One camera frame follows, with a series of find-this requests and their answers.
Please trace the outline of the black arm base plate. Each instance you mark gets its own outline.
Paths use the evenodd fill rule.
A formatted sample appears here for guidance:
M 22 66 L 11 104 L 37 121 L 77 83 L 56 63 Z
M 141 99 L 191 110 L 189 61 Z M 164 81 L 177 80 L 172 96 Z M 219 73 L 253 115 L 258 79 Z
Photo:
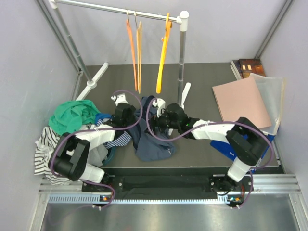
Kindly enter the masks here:
M 238 183 L 226 178 L 226 167 L 107 167 L 104 180 L 116 199 L 214 199 L 217 193 L 242 195 L 252 185 L 249 175 Z

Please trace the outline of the yellow orange plastic hanger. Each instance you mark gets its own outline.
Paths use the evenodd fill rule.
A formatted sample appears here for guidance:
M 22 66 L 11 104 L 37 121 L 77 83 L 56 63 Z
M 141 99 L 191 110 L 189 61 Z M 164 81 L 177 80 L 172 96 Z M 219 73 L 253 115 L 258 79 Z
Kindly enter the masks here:
M 160 94 L 162 89 L 162 76 L 163 76 L 163 69 L 164 69 L 164 63 L 166 58 L 166 52 L 167 52 L 167 46 L 168 41 L 170 37 L 170 31 L 172 28 L 172 22 L 170 21 L 170 13 L 167 13 L 166 15 L 166 22 L 165 22 L 165 34 L 162 38 L 162 50 L 161 50 L 161 56 L 160 56 L 160 63 L 158 68 L 158 75 L 157 75 L 157 82 L 156 82 L 156 93 Z

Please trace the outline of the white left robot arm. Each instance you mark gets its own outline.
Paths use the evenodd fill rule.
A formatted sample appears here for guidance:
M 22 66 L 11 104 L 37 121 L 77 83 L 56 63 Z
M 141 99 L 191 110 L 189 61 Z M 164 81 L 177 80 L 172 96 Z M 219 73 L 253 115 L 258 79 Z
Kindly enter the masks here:
M 115 101 L 114 115 L 118 116 L 117 120 L 110 119 L 109 124 L 63 134 L 49 161 L 49 168 L 54 176 L 71 181 L 89 181 L 99 191 L 108 188 L 109 179 L 104 176 L 104 170 L 88 162 L 89 152 L 114 140 L 117 131 L 133 128 L 141 119 L 135 118 L 132 105 L 126 100 L 125 94 L 129 92 L 118 92 L 119 95 L 111 97 Z

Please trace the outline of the navy blue tank top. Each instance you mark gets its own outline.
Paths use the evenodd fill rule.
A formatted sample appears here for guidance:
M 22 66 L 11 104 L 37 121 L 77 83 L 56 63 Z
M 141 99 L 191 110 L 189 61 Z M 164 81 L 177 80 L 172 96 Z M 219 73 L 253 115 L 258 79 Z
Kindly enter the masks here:
M 132 137 L 136 156 L 142 161 L 156 161 L 170 158 L 176 147 L 170 141 L 161 141 L 153 137 L 146 125 L 146 111 L 154 96 L 142 97 L 142 117 L 139 123 L 128 130 Z

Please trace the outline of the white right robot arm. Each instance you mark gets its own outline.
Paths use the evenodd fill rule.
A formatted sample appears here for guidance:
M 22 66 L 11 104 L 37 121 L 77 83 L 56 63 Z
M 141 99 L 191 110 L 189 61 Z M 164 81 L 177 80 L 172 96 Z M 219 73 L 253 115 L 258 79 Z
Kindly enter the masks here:
M 245 117 L 240 117 L 237 121 L 205 121 L 187 116 L 177 103 L 158 108 L 156 114 L 150 116 L 149 110 L 157 106 L 157 101 L 157 98 L 153 98 L 145 113 L 146 125 L 153 137 L 156 137 L 156 129 L 163 131 L 170 128 L 178 131 L 178 138 L 219 141 L 232 147 L 235 159 L 224 179 L 229 190 L 237 190 L 242 185 L 245 174 L 260 167 L 266 148 L 272 147 L 266 135 Z

